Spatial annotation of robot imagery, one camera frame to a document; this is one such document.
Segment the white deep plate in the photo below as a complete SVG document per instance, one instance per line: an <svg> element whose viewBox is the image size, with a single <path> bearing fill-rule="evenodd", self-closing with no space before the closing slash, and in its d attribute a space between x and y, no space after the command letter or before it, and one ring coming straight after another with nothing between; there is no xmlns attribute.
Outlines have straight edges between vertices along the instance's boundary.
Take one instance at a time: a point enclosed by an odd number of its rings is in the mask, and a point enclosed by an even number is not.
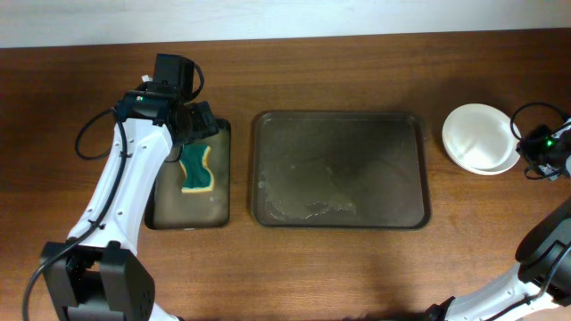
<svg viewBox="0 0 571 321"><path fill-rule="evenodd" d="M443 123L444 150L461 158L469 153L503 157L516 153L517 139L510 118L492 106L469 103L453 110Z"/></svg>

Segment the green and yellow sponge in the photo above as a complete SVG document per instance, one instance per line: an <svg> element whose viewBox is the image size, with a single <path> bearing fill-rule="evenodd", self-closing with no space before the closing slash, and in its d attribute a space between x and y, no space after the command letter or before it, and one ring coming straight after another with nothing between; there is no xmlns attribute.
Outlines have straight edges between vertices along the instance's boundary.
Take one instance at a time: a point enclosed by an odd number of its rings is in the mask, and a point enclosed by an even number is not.
<svg viewBox="0 0 571 321"><path fill-rule="evenodd" d="M211 148L207 144L188 144L180 156L179 164L185 175L182 193L207 193L215 185L215 179L209 168L208 158Z"/></svg>

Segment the white plate with yellow stain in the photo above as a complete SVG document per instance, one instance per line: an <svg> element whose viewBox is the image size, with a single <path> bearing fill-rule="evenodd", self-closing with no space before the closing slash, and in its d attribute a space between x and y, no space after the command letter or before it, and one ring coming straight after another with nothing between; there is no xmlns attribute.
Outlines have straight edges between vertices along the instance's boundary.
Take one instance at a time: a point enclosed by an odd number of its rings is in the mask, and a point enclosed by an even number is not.
<svg viewBox="0 0 571 321"><path fill-rule="evenodd" d="M462 169L483 176L493 176L504 173L512 169L520 160L520 156L516 153L506 154L500 158L481 152L469 153L463 155L461 158L449 152L448 156Z"/></svg>

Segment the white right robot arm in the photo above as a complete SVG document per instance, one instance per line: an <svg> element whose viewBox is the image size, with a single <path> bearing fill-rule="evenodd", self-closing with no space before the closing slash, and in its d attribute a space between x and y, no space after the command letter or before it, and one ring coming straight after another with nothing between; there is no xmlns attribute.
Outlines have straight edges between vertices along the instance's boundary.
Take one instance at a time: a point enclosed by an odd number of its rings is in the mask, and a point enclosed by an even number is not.
<svg viewBox="0 0 571 321"><path fill-rule="evenodd" d="M437 321L519 320L570 305L570 200L519 244L517 264L476 292L450 297L422 317Z"/></svg>

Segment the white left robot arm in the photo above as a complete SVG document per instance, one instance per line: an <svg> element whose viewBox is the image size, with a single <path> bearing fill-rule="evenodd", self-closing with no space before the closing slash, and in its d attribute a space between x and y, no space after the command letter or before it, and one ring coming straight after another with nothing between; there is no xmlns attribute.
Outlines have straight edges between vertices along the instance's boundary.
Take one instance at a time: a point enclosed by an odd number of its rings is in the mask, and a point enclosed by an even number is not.
<svg viewBox="0 0 571 321"><path fill-rule="evenodd" d="M200 67L184 56L160 53L154 72L108 109L115 121L112 146L95 192L63 243L46 243L23 295L21 314L44 279L61 320L172 320L155 301L155 283L137 259L145 209L163 164L174 148L185 193L209 192L211 148L202 140L219 133L194 80Z"/></svg>

